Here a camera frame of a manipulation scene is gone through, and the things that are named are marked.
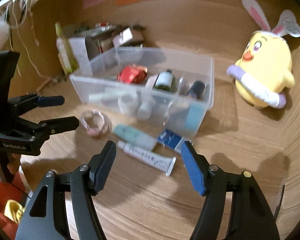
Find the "person's left hand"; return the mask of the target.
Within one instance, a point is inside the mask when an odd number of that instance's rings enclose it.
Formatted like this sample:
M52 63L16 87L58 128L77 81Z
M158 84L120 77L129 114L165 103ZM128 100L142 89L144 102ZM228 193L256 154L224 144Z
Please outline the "person's left hand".
M7 164L7 168L11 174L16 174L19 171L21 155L12 153L10 155L10 161Z

